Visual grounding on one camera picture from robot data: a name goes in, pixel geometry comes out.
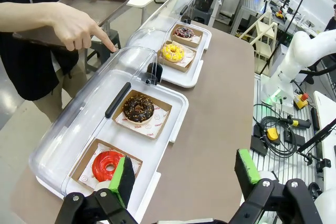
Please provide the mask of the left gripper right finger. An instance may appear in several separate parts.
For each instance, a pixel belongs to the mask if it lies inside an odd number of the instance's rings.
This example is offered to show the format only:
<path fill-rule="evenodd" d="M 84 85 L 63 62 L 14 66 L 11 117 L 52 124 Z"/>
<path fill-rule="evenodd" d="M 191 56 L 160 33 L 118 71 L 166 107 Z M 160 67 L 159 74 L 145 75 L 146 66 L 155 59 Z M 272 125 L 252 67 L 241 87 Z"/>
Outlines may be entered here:
<path fill-rule="evenodd" d="M 322 223 L 303 180 L 261 178 L 247 149 L 237 150 L 234 171 L 245 201 L 229 223 L 257 223 L 264 212 L 275 212 L 282 223 Z"/>

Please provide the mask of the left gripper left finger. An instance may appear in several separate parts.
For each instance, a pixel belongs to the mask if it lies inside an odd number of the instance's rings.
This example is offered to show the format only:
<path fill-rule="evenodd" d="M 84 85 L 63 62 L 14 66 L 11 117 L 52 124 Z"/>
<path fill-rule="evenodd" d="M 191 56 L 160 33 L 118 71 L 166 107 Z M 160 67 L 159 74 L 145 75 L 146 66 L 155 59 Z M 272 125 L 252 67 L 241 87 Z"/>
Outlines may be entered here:
<path fill-rule="evenodd" d="M 107 187 L 89 196 L 69 193 L 62 203 L 55 223 L 136 223 L 128 212 L 135 174 L 130 157 L 120 159 L 114 176 Z"/>

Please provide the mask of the person's right hand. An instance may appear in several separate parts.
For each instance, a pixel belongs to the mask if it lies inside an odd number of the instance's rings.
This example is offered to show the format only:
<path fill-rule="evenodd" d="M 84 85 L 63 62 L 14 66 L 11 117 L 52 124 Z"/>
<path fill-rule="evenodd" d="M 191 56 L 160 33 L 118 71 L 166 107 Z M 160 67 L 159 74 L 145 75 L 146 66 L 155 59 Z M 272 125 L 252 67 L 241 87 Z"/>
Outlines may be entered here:
<path fill-rule="evenodd" d="M 69 51 L 90 48 L 91 37 L 95 36 L 111 52 L 116 52 L 116 47 L 108 35 L 88 14 L 63 3 L 56 3 L 55 7 L 55 13 L 51 17 L 51 26 Z"/>

